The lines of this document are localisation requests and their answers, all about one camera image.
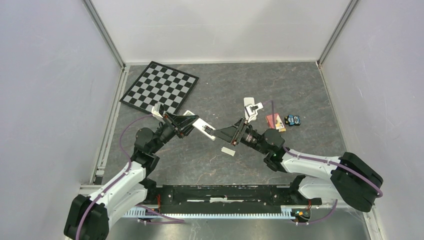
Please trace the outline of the white slim remote control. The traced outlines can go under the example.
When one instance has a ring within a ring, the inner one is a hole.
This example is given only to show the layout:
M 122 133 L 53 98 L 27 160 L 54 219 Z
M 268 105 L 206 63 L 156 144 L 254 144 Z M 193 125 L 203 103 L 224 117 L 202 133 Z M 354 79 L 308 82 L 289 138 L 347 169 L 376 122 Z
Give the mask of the white slim remote control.
M 210 140 L 212 141 L 216 140 L 215 136 L 210 135 L 208 132 L 206 132 L 206 130 L 215 130 L 215 128 L 211 126 L 209 123 L 207 123 L 206 121 L 204 121 L 203 119 L 201 119 L 200 117 L 192 123 L 192 126 L 195 129 L 197 129 L 199 132 L 201 132 L 203 135 L 208 137 Z

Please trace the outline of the white slim battery cover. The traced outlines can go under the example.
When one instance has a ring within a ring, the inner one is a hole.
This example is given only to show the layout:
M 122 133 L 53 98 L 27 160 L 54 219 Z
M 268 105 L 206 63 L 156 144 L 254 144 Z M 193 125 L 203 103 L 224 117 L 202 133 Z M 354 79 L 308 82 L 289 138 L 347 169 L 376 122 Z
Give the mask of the white slim battery cover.
M 223 153 L 225 153 L 225 154 L 227 154 L 227 155 L 230 155 L 230 156 L 234 156 L 235 155 L 235 151 L 234 150 L 232 150 L 232 149 L 229 149 L 229 148 L 227 148 L 227 147 L 222 147 L 221 148 L 221 152 L 223 152 Z

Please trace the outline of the black silver battery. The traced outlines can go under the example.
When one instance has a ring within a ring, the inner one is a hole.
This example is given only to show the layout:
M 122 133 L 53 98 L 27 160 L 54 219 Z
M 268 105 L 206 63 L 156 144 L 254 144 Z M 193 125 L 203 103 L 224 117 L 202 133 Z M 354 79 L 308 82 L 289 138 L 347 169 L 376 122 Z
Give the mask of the black silver battery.
M 205 131 L 207 134 L 211 135 L 211 134 L 212 134 L 212 132 L 213 132 L 213 129 L 212 129 L 211 127 L 205 126 L 205 127 L 204 127 L 204 131 Z

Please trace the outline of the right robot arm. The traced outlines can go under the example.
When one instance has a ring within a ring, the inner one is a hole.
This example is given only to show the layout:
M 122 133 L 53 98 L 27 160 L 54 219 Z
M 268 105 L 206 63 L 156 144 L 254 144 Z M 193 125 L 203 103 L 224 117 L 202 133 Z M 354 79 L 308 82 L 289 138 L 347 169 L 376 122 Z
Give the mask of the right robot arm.
M 350 207 L 369 212 L 375 200 L 383 197 L 383 178 L 352 152 L 341 156 L 306 154 L 285 146 L 282 134 L 269 128 L 258 133 L 244 118 L 235 124 L 205 132 L 236 146 L 244 144 L 263 154 L 264 163 L 274 172 L 304 175 L 289 189 L 289 199 L 302 204 L 307 199 L 343 200 Z

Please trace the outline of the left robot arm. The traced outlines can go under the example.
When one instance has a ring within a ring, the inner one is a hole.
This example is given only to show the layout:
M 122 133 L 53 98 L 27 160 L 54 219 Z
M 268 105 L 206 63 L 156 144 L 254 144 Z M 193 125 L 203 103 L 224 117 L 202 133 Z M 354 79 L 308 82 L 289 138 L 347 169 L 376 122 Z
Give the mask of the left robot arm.
M 157 198 L 156 183 L 148 175 L 159 162 L 157 151 L 173 137 L 188 136 L 199 118 L 165 112 L 156 130 L 139 129 L 133 154 L 123 169 L 98 190 L 73 199 L 64 235 L 72 240 L 105 240 L 115 223 L 136 204 L 153 203 Z

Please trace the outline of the black white chessboard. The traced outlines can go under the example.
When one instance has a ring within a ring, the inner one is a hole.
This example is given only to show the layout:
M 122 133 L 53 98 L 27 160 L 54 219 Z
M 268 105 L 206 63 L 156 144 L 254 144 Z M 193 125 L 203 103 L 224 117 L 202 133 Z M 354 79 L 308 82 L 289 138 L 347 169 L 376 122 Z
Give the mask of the black white chessboard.
M 151 61 L 119 101 L 146 114 L 160 103 L 166 112 L 177 114 L 199 79 L 198 76 Z

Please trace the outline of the red playing card box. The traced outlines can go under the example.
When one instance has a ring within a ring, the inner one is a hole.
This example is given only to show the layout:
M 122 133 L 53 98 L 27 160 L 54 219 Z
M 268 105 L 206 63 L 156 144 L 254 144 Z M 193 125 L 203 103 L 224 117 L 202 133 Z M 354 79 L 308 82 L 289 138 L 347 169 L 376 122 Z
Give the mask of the red playing card box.
M 268 127 L 271 129 L 276 129 L 279 132 L 285 132 L 287 130 L 278 113 L 274 113 L 273 115 L 272 114 L 267 115 L 266 121 L 267 121 Z

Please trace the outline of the blue owl figurine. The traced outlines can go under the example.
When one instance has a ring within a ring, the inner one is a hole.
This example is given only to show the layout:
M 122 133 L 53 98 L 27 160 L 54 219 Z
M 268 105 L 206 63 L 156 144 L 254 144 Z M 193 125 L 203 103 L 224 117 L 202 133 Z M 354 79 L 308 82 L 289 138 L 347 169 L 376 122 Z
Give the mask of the blue owl figurine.
M 287 115 L 284 118 L 284 122 L 287 126 L 292 127 L 292 126 L 300 126 L 301 125 L 301 121 L 300 121 L 300 116 L 299 115 Z

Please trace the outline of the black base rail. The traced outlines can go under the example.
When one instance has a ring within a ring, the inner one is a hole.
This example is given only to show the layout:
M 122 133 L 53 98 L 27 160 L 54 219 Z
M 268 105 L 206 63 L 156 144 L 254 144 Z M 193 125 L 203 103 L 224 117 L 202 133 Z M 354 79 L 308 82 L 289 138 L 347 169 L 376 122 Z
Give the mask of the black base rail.
M 162 214 L 277 214 L 282 206 L 320 206 L 289 185 L 159 185 L 144 205 L 157 205 Z

